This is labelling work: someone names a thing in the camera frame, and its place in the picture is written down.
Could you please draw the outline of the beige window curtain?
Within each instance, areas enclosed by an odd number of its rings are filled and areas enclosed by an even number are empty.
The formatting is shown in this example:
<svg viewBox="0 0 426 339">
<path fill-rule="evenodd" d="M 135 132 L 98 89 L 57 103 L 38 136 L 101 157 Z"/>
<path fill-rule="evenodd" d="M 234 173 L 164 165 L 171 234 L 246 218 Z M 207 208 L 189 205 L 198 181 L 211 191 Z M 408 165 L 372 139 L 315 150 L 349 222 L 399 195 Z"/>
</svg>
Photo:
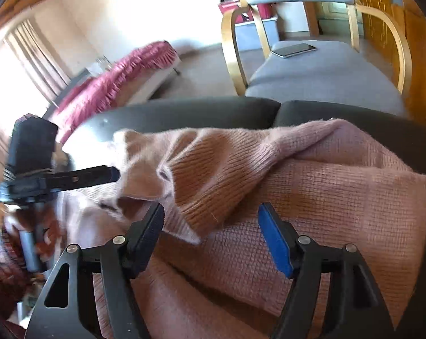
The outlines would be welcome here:
<svg viewBox="0 0 426 339">
<path fill-rule="evenodd" d="M 7 33 L 4 42 L 14 52 L 40 94 L 54 103 L 70 78 L 38 34 L 35 24 L 29 18 L 22 20 Z"/>
</svg>

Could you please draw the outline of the bed with red blanket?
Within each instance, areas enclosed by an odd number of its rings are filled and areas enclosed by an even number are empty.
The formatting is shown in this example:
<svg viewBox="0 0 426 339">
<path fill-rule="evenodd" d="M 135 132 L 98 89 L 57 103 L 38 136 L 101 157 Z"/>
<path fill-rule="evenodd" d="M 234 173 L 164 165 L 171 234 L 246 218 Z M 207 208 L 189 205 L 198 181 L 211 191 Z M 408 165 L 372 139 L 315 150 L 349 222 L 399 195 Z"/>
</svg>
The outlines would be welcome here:
<svg viewBox="0 0 426 339">
<path fill-rule="evenodd" d="M 150 75 L 172 68 L 177 59 L 176 50 L 167 41 L 156 41 L 134 49 L 99 76 L 76 84 L 49 116 L 59 128 L 56 141 L 65 144 L 89 118 L 126 105 L 132 98 L 133 84 L 143 85 Z"/>
</svg>

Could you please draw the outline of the smartphone on chair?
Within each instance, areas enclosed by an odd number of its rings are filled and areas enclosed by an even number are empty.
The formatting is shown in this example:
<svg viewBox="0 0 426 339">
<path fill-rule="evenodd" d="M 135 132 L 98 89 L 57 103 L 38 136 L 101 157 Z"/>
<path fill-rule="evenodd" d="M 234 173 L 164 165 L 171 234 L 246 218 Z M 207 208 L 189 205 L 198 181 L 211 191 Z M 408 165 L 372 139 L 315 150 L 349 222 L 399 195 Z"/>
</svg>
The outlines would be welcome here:
<svg viewBox="0 0 426 339">
<path fill-rule="evenodd" d="M 294 45 L 285 46 L 285 47 L 274 48 L 271 50 L 271 54 L 277 57 L 286 59 L 289 57 L 294 57 L 294 56 L 305 54 L 315 50 L 316 50 L 316 47 L 307 43 L 301 43 L 301 44 L 294 44 Z"/>
</svg>

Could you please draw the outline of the pink knitted sweater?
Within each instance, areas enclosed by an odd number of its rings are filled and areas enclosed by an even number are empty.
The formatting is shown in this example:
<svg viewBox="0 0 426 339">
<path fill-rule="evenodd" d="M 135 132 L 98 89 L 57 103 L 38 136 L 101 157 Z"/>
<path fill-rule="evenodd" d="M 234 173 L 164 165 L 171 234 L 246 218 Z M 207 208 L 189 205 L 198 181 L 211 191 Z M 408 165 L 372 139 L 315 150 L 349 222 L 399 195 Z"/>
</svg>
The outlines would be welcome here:
<svg viewBox="0 0 426 339">
<path fill-rule="evenodd" d="M 165 225 L 132 288 L 153 338 L 261 338 L 290 287 L 257 223 L 263 202 L 317 243 L 355 243 L 394 323 L 408 305 L 426 241 L 426 175 L 353 124 L 265 130 L 117 132 L 94 149 L 114 184 L 61 193 L 68 243 L 99 246 L 151 202 Z"/>
</svg>

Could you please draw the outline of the wooden wardrobe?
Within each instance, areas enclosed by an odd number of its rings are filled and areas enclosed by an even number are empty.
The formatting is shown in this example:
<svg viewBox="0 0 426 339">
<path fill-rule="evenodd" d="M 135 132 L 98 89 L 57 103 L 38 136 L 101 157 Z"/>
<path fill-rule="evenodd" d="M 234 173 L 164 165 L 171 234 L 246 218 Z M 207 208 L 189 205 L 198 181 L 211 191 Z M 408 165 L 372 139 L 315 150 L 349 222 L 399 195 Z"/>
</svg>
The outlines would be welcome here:
<svg viewBox="0 0 426 339">
<path fill-rule="evenodd" d="M 359 0 L 393 17 L 411 50 L 411 87 L 405 105 L 414 120 L 426 125 L 426 17 L 414 0 Z"/>
</svg>

